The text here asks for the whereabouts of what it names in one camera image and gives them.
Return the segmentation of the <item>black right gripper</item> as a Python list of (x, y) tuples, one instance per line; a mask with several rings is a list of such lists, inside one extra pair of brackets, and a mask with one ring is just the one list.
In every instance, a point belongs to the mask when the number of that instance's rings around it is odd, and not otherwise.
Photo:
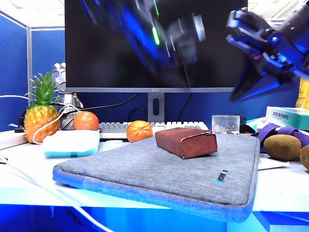
[(289, 28), (279, 32), (265, 28), (260, 33), (229, 34), (226, 40), (256, 57), (245, 59), (239, 82), (230, 100), (239, 102), (295, 86), (295, 76), (309, 77), (309, 30)]

